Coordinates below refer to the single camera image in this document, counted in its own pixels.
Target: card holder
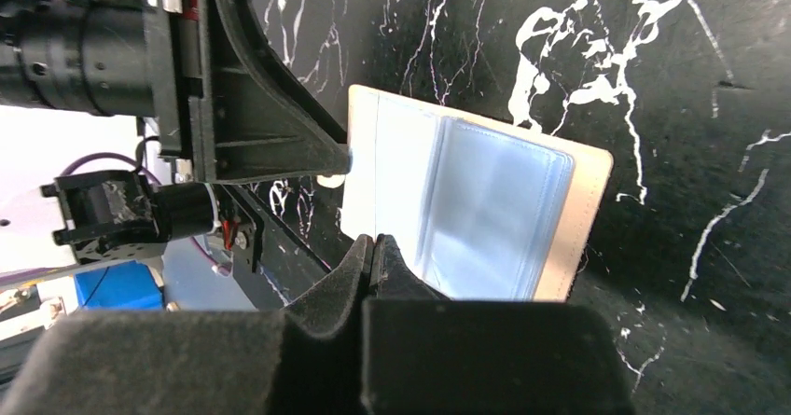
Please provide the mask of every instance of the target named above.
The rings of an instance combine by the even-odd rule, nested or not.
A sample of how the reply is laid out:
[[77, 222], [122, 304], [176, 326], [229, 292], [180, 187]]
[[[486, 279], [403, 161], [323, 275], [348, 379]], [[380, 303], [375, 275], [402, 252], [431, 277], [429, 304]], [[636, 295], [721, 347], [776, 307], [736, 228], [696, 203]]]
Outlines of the card holder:
[[[374, 235], [393, 235], [416, 264], [424, 228], [426, 186], [441, 145], [443, 120], [403, 104], [380, 107], [374, 148]], [[413, 270], [418, 276], [421, 272]]]
[[461, 119], [443, 121], [437, 161], [426, 170], [415, 269], [448, 297], [530, 299], [574, 161]]
[[[494, 140], [483, 139], [485, 146], [477, 145], [478, 141], [475, 145], [468, 145], [471, 147], [466, 152], [462, 150], [461, 154], [473, 153], [475, 156], [467, 163], [461, 162], [461, 170], [454, 170], [448, 168], [451, 164], [445, 161], [455, 155], [446, 158], [448, 154], [443, 152], [454, 152], [451, 145], [445, 144], [446, 134], [451, 135], [447, 140], [456, 140], [454, 134], [458, 128], [449, 129], [447, 125], [458, 123], [490, 133]], [[519, 160], [524, 161], [527, 167], [518, 168], [513, 161], [498, 161], [492, 166], [491, 159], [480, 156], [490, 145], [504, 144], [507, 140], [512, 142], [511, 149], [533, 153], [534, 158]], [[364, 233], [373, 237], [379, 233], [394, 235], [409, 269], [456, 298], [564, 301], [576, 275], [613, 164], [607, 151], [594, 146], [356, 85], [349, 89], [349, 149], [352, 169], [344, 185], [340, 229], [352, 238]], [[553, 158], [554, 154], [561, 154], [562, 158]], [[513, 188], [512, 185], [497, 188], [495, 191], [499, 194], [496, 194], [485, 188], [488, 183], [509, 184], [509, 180], [516, 180], [511, 175], [526, 174], [536, 159], [550, 156], [545, 165], [547, 169], [538, 168], [543, 175], [531, 173], [531, 181], [527, 185], [532, 187], [535, 185], [533, 181], [548, 180], [547, 190], [552, 190], [554, 186], [549, 171], [569, 171], [566, 169], [569, 157], [563, 155], [570, 156], [572, 165], [568, 175], [571, 178], [564, 178], [565, 173], [559, 175], [556, 200], [542, 203], [540, 190], [537, 194], [530, 191], [539, 210], [562, 207], [560, 216], [555, 216], [557, 210], [541, 215], [532, 213], [536, 218], [533, 225], [543, 227], [545, 231], [524, 232], [516, 236], [518, 229], [526, 228], [490, 221], [502, 218], [501, 214], [517, 217], [517, 212], [529, 214], [533, 210], [526, 201], [517, 201], [518, 206], [509, 203], [515, 198], [507, 191], [517, 192], [509, 189]], [[498, 156], [499, 159], [512, 159], [503, 153]], [[434, 200], [435, 195], [459, 193], [459, 186], [443, 185], [456, 183], [452, 174], [451, 180], [446, 180], [449, 172], [454, 171], [470, 175], [465, 183], [471, 186], [471, 190], [484, 187], [486, 193], [491, 194], [478, 191], [489, 200], [483, 201], [481, 208], [485, 210], [478, 209], [475, 216], [479, 222], [467, 232], [451, 230], [455, 227], [453, 225], [447, 227], [449, 222], [443, 221], [453, 221], [453, 217], [460, 216], [440, 208], [437, 202], [446, 202], [447, 199]], [[527, 191], [531, 189], [523, 186], [521, 193], [530, 194]], [[474, 199], [474, 191], [465, 193], [469, 196], [465, 194], [458, 199], [472, 212], [477, 208], [473, 204], [480, 200]], [[522, 194], [517, 198], [526, 199]], [[496, 234], [498, 231], [501, 233], [498, 237], [488, 238], [491, 232]], [[524, 252], [519, 250], [519, 245], [524, 246]]]

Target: blue object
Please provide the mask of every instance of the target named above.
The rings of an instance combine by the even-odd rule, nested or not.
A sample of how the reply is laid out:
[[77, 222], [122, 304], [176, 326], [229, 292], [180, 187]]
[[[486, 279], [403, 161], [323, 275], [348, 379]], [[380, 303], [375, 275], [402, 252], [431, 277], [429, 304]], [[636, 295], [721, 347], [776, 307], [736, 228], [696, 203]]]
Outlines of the blue object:
[[111, 266], [102, 280], [103, 275], [104, 269], [75, 275], [76, 298], [80, 307], [161, 310], [164, 306], [162, 293], [145, 264], [137, 261], [118, 264]]

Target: screw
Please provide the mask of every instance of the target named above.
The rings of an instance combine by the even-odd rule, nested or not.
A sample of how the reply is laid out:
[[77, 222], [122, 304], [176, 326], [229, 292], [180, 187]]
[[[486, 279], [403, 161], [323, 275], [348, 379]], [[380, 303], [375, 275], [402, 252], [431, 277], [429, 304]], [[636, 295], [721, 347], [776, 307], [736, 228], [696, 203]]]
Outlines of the screw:
[[238, 245], [242, 250], [247, 248], [247, 237], [241, 231], [236, 234], [236, 239], [234, 242], [236, 242], [236, 245]]

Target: cable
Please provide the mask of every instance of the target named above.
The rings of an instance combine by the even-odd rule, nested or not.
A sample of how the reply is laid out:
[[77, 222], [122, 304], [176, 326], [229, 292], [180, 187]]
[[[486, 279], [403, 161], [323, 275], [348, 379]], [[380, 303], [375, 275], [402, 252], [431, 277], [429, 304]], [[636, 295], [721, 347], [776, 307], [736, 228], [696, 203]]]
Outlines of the cable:
[[[123, 154], [117, 154], [115, 152], [97, 152], [95, 154], [90, 154], [88, 156], [81, 157], [73, 161], [71, 164], [69, 164], [69, 166], [63, 169], [61, 175], [72, 175], [76, 172], [76, 170], [78, 170], [82, 166], [86, 165], [87, 163], [91, 163], [92, 161], [95, 160], [119, 160], [129, 164], [132, 167], [137, 166], [137, 163], [133, 159], [130, 159], [129, 157], [124, 156]], [[157, 176], [154, 175], [151, 171], [144, 168], [140, 170], [140, 173], [145, 174], [148, 180], [150, 180], [151, 182], [157, 185], [162, 185], [162, 183], [157, 178]]]
[[208, 254], [208, 252], [203, 249], [203, 246], [201, 246], [200, 242], [198, 242], [195, 238], [190, 238], [189, 240], [192, 241], [192, 245], [198, 249], [198, 252], [200, 252], [204, 258], [212, 263], [212, 266], [217, 266], [217, 260], [215, 260], [211, 255]]
[[133, 173], [139, 173], [143, 170], [143, 159], [146, 157], [146, 145], [149, 142], [158, 142], [160, 138], [157, 135], [151, 135], [150, 137], [146, 137], [137, 144], [137, 147], [134, 149], [134, 169], [132, 170]]
[[93, 298], [93, 296], [96, 295], [96, 291], [99, 290], [99, 286], [102, 284], [102, 282], [104, 281], [104, 278], [107, 276], [107, 272], [109, 272], [109, 271], [110, 271], [110, 267], [109, 266], [104, 268], [104, 273], [102, 274], [102, 277], [100, 277], [99, 281], [96, 282], [96, 285], [93, 286], [93, 290], [90, 291], [90, 294], [88, 294], [88, 298], [86, 298], [85, 301], [82, 302], [82, 305], [80, 305], [79, 308], [77, 308], [78, 311], [82, 310], [82, 309], [84, 309], [85, 307], [88, 306], [88, 304], [90, 303], [90, 300]]

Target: black marble surface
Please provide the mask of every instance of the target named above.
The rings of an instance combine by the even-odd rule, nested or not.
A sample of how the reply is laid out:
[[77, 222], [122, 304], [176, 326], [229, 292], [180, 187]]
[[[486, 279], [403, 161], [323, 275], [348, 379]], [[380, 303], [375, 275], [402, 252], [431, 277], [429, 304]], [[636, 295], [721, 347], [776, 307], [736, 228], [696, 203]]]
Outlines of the black marble surface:
[[[569, 301], [641, 413], [791, 413], [791, 0], [254, 0], [342, 124], [359, 83], [605, 148]], [[342, 190], [258, 194], [329, 264]]]

